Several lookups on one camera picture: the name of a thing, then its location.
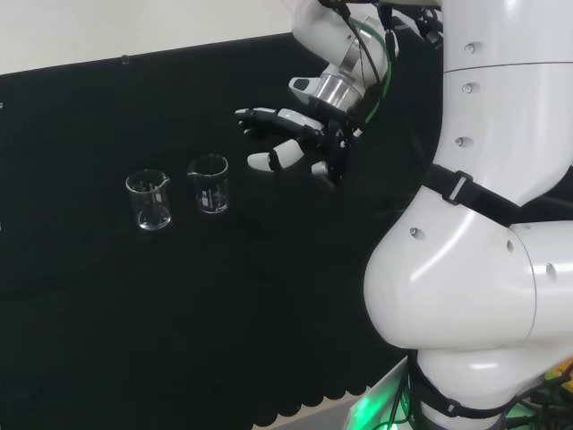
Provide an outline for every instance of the black tablecloth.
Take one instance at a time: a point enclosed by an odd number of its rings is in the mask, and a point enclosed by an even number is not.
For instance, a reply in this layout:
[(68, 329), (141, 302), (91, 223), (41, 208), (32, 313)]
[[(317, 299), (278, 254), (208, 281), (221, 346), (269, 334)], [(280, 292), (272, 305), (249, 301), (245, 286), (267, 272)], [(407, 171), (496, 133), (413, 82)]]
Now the black tablecloth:
[[(334, 193), (312, 157), (246, 166), (280, 140), (233, 112), (299, 108), (289, 80), (325, 67), (290, 35), (0, 77), (2, 430), (247, 429), (388, 372), (404, 353), (373, 329), (363, 273), (421, 181), (398, 107), (428, 160), (441, 115), (441, 52), (399, 37), (400, 98)], [(206, 152), (231, 166), (220, 217), (185, 180)], [(172, 178), (175, 230), (136, 230), (141, 168)]]

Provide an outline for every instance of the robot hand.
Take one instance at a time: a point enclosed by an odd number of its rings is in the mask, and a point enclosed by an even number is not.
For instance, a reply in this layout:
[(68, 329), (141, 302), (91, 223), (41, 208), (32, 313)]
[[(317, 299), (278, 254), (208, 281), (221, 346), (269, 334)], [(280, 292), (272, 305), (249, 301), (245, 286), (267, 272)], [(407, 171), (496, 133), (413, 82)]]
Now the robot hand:
[(270, 152), (253, 154), (249, 166), (263, 172), (277, 172), (296, 164), (307, 151), (315, 151), (326, 160), (312, 166), (312, 174), (339, 185), (352, 142), (345, 139), (349, 124), (331, 120), (327, 125), (290, 109), (239, 109), (235, 112), (245, 134), (261, 136), (271, 131), (292, 137)]

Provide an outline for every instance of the empty glass beaker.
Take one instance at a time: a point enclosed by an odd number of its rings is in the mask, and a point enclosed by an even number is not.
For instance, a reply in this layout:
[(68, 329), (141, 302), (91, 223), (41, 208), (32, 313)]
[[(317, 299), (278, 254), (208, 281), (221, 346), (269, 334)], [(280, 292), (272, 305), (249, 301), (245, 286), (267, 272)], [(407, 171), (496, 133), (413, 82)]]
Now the empty glass beaker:
[(203, 212), (219, 213), (229, 207), (228, 172), (229, 163), (216, 154), (195, 159), (187, 169), (187, 176), (195, 183), (195, 199)]
[(142, 170), (125, 181), (132, 200), (135, 222), (142, 230), (159, 230), (171, 222), (168, 184), (169, 177), (157, 170)]

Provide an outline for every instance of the black strap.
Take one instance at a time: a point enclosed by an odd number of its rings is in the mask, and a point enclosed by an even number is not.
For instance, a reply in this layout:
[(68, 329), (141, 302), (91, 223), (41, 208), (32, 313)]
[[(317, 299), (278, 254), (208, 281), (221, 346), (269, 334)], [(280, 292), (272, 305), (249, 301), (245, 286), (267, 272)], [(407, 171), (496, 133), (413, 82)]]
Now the black strap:
[(420, 369), (417, 356), (417, 351), (413, 351), (408, 355), (408, 372), (410, 373), (410, 391), (412, 392), (412, 398), (415, 402), (424, 403), (446, 417), (464, 417), (470, 419), (497, 417), (517, 403), (513, 400), (493, 409), (466, 408), (459, 404), (459, 402), (448, 399), (433, 386), (426, 375), (423, 374), (422, 369)]
[(503, 227), (513, 224), (519, 212), (519, 206), (476, 184), (467, 173), (454, 173), (437, 164), (430, 166), (423, 185), (441, 194), (446, 202), (453, 205), (462, 204)]

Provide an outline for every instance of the green light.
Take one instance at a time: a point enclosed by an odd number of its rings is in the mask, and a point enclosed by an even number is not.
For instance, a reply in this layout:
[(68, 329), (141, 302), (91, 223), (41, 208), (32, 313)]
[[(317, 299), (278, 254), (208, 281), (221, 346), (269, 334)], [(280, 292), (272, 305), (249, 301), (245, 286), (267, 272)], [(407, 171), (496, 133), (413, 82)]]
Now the green light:
[(370, 421), (378, 414), (381, 407), (384, 405), (384, 399), (377, 399), (372, 401), (369, 397), (362, 400), (356, 405), (356, 410), (353, 415), (353, 430), (360, 430), (365, 427)]

